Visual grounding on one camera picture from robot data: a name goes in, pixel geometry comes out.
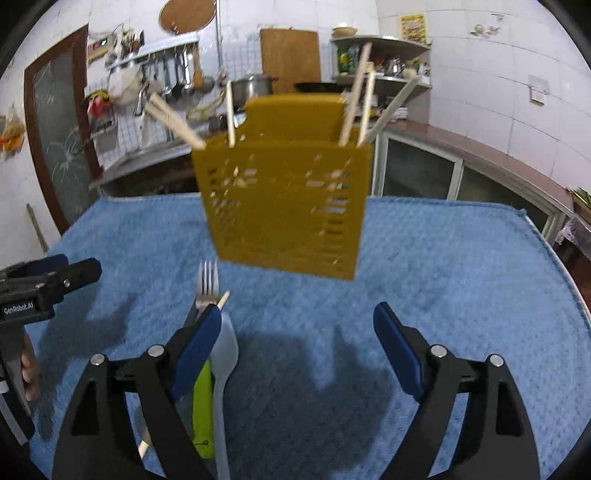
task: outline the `wooden door frame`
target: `wooden door frame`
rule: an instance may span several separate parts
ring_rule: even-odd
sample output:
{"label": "wooden door frame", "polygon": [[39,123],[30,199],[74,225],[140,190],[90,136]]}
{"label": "wooden door frame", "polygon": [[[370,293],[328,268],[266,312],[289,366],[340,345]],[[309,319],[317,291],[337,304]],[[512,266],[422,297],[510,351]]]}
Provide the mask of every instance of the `wooden door frame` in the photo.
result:
{"label": "wooden door frame", "polygon": [[95,145],[90,141],[90,125],[88,117],[83,109],[84,88],[86,86],[86,44],[88,38],[88,25],[70,34],[61,42],[47,50],[38,59],[31,63],[25,69],[24,102],[25,102],[25,120],[27,123],[27,135],[29,137],[29,147],[33,158],[33,165],[37,173],[39,186],[47,203],[47,208],[56,223],[56,227],[63,235],[70,227],[66,220],[63,210],[57,199],[57,194],[49,170],[44,161],[43,145],[37,123],[37,109],[35,108],[35,75],[50,61],[59,55],[71,50],[73,56],[72,62],[72,83],[74,86],[74,101],[76,103],[76,118],[80,129],[80,140],[83,143],[84,154],[90,170],[90,178],[95,180],[102,174],[102,168],[96,158]]}

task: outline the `metal rod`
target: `metal rod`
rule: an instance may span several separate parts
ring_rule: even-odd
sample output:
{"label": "metal rod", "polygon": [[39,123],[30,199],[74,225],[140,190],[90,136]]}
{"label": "metal rod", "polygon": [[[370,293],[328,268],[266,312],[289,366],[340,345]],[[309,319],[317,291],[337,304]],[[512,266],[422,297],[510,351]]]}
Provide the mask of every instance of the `metal rod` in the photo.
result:
{"label": "metal rod", "polygon": [[216,0],[216,42],[217,42],[217,63],[220,70],[223,67],[222,55],[222,16],[220,15],[220,2]]}

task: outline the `wooden chopstick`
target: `wooden chopstick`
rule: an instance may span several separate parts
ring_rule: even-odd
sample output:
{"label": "wooden chopstick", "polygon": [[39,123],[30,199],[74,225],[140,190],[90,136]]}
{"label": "wooden chopstick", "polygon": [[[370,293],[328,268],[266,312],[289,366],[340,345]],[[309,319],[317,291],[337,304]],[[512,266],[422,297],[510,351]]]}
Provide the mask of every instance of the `wooden chopstick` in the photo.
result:
{"label": "wooden chopstick", "polygon": [[141,441],[141,443],[139,444],[138,447],[138,453],[139,453],[139,457],[143,460],[146,452],[148,451],[148,449],[150,448],[150,444],[146,443],[145,441]]}
{"label": "wooden chopstick", "polygon": [[402,90],[400,90],[397,96],[390,102],[390,105],[384,110],[384,113],[380,115],[378,120],[374,123],[372,129],[368,132],[368,134],[363,139],[363,144],[368,145],[375,140],[375,138],[379,135],[379,133],[384,129],[386,124],[390,121],[390,119],[396,113],[404,101],[408,98],[408,96],[413,92],[414,88],[417,86],[418,81],[420,80],[420,76],[416,76],[412,80],[410,80]]}
{"label": "wooden chopstick", "polygon": [[189,128],[187,122],[155,93],[150,97],[150,101],[146,103],[145,111],[175,132],[191,147],[197,150],[204,150],[207,147],[207,143]]}
{"label": "wooden chopstick", "polygon": [[357,146],[360,147],[363,143],[365,135],[368,133],[369,116],[371,113],[372,101],[374,99],[375,88],[375,69],[372,61],[368,62],[368,80],[365,85],[365,99],[363,100],[363,115],[361,116],[361,128],[359,129],[359,138],[357,139]]}
{"label": "wooden chopstick", "polygon": [[226,118],[228,119],[228,146],[236,145],[236,129],[234,128],[234,97],[232,96],[232,81],[226,84]]}
{"label": "wooden chopstick", "polygon": [[220,310],[222,310],[223,307],[224,307],[224,305],[228,301],[228,298],[230,298],[230,290],[226,290],[226,293],[222,296],[222,298],[220,299],[220,301],[217,303],[217,308],[219,308]]}
{"label": "wooden chopstick", "polygon": [[361,86],[363,85],[363,77],[365,76],[365,69],[369,60],[369,53],[371,52],[371,43],[366,43],[361,51],[359,58],[359,65],[355,72],[355,80],[353,81],[353,91],[349,97],[349,105],[345,112],[345,121],[343,122],[343,128],[340,131],[339,146],[344,147],[349,143],[351,137],[351,129],[353,128],[353,122],[355,121],[355,112],[357,111],[357,103],[359,102],[359,96],[361,95]]}

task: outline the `blue tablecloth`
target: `blue tablecloth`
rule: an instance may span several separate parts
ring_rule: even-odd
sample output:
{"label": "blue tablecloth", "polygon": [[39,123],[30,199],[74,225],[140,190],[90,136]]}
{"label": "blue tablecloth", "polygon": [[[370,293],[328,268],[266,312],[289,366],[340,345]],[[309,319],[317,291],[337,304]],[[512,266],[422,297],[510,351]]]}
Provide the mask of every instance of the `blue tablecloth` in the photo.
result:
{"label": "blue tablecloth", "polygon": [[[52,250],[103,276],[28,327],[43,366],[31,457],[50,474],[61,421],[92,353],[139,355],[179,328],[198,264],[215,258],[200,198],[98,201]],[[240,360],[225,398],[236,480],[379,478],[417,409],[374,334],[387,301],[464,358],[503,355],[525,401],[543,478],[591,417],[588,319],[524,212],[370,199],[353,282],[220,263]],[[130,395],[130,410],[137,408]],[[433,472],[449,465],[465,398]],[[159,471],[152,451],[146,465]]]}

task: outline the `stainless steel counter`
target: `stainless steel counter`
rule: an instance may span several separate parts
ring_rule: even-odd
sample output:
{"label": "stainless steel counter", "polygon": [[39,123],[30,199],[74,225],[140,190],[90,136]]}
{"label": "stainless steel counter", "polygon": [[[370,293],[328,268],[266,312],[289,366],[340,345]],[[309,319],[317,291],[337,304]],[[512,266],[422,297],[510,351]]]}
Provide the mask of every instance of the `stainless steel counter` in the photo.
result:
{"label": "stainless steel counter", "polygon": [[174,160],[191,153],[191,148],[182,140],[174,140],[165,144],[155,145],[144,150],[131,152],[115,162],[89,188],[100,189],[110,182],[121,179],[137,171]]}

